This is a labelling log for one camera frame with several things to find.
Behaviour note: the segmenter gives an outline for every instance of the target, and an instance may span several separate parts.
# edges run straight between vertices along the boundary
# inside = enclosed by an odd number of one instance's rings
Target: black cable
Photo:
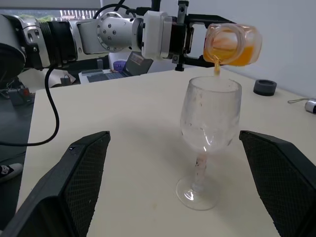
[[[101,8],[94,14],[93,19],[97,19],[98,15],[99,15],[102,11],[104,11],[105,9],[108,9],[108,8],[111,8],[111,7],[116,7],[116,6],[118,6],[118,5],[119,5],[119,4],[117,4],[117,3],[113,3],[113,4],[109,4],[109,5],[105,5],[105,6],[101,7]],[[128,6],[125,6],[125,5],[119,5],[119,6],[120,6],[121,8],[126,9],[126,10],[129,10],[129,7],[128,7]]]
[[[123,5],[124,2],[125,2],[125,0],[120,0],[120,1],[118,2],[118,5],[114,8],[114,11],[118,11],[119,8],[120,8],[120,5]]]
[[[35,146],[40,146],[40,145],[43,145],[43,144],[46,144],[48,142],[50,142],[51,140],[53,140],[57,133],[58,133],[58,130],[59,130],[59,116],[58,116],[58,112],[57,112],[57,109],[56,109],[56,106],[54,104],[54,101],[53,101],[53,98],[51,97],[51,94],[50,94],[50,91],[49,91],[49,84],[48,84],[48,81],[49,81],[49,76],[51,74],[51,72],[56,68],[56,65],[53,65],[51,66],[47,73],[46,73],[46,76],[45,76],[45,90],[46,90],[46,94],[47,94],[47,97],[48,97],[48,100],[50,102],[50,105],[53,109],[53,112],[55,114],[55,119],[56,119],[56,126],[55,126],[55,131],[53,133],[53,135],[51,135],[50,138],[46,139],[45,141],[42,141],[42,142],[36,142],[36,143],[25,143],[25,144],[19,144],[19,143],[9,143],[9,142],[0,142],[0,145],[2,146],[10,146],[10,147],[35,147]]]

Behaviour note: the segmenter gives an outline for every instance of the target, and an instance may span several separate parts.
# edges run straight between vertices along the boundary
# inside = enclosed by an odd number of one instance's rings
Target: laptop
[[[152,59],[145,59],[141,52],[131,52],[125,67],[119,73],[107,73],[87,76],[89,82],[127,78],[146,74],[153,63]]]

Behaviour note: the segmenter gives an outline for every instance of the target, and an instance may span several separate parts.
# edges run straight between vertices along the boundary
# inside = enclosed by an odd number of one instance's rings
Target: robotic arm
[[[159,12],[160,1],[144,18],[127,18],[107,12],[98,19],[44,22],[0,15],[0,79],[12,78],[24,69],[41,70],[74,61],[104,57],[125,48],[141,51],[145,58],[170,59],[183,71],[183,64],[212,67],[203,57],[190,58],[193,24],[231,23],[213,15],[187,14],[188,0],[178,2],[177,17]]]

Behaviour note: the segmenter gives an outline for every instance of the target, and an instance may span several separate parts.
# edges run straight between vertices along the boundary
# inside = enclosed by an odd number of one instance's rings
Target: orange liquid
[[[254,50],[253,46],[245,47],[244,51],[239,56],[239,58],[234,60],[234,61],[232,61],[228,65],[232,65],[232,66],[245,66],[245,65],[248,65],[250,60],[251,60],[251,57],[252,57],[252,54],[253,54],[253,50]],[[224,61],[225,59],[228,59],[228,58],[232,57],[234,52],[235,52],[235,49],[215,48],[214,47],[212,52],[211,52],[211,56],[213,58],[214,58],[214,56],[216,56],[218,58],[218,61],[221,62],[221,61]],[[216,62],[215,60],[213,60],[212,58],[210,58],[206,54],[206,49],[204,49],[203,57],[204,57],[204,60],[207,61],[207,62],[213,62],[215,64],[218,64],[218,62]]]

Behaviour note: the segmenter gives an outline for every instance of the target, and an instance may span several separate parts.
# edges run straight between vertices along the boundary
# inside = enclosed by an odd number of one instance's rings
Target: table
[[[112,72],[111,69],[105,69],[105,70],[102,70],[102,71],[103,71],[104,74]],[[78,73],[78,76],[79,76],[79,80],[80,80],[81,84],[90,83],[89,80],[88,80],[88,77],[85,76],[85,75],[82,75],[82,72]]]
[[[53,88],[60,131],[50,143],[27,149],[18,207],[72,142],[109,130],[88,237],[278,237],[238,137],[208,161],[207,173],[221,187],[214,209],[191,210],[176,196],[178,180],[193,171],[196,159],[179,127],[188,81],[212,74],[212,69],[192,68]],[[316,164],[316,117],[304,110],[304,103],[287,103],[299,96],[281,89],[273,97],[259,96],[252,92],[254,80],[225,70],[222,76],[242,85],[241,129],[290,141]],[[46,139],[54,127],[46,94],[38,91],[29,142]]]

